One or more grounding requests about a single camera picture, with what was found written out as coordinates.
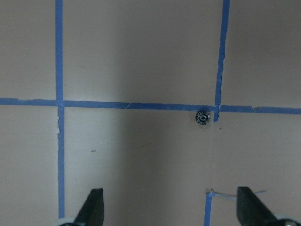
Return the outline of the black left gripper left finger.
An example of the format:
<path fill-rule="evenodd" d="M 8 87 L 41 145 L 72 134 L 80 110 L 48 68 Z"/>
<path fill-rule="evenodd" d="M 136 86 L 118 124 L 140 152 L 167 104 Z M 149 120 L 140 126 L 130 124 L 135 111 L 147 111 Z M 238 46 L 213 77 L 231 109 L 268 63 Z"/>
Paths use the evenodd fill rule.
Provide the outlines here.
<path fill-rule="evenodd" d="M 76 226 L 102 226 L 104 223 L 103 189 L 92 189 L 78 212 L 73 224 Z"/>

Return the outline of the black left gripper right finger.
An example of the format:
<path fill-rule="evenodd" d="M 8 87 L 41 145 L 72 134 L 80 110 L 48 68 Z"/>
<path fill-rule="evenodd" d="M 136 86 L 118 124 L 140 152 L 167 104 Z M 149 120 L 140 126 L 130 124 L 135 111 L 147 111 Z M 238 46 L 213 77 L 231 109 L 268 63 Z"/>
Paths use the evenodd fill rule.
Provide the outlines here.
<path fill-rule="evenodd" d="M 249 187 L 237 188 L 237 219 L 242 226 L 282 225 Z"/>

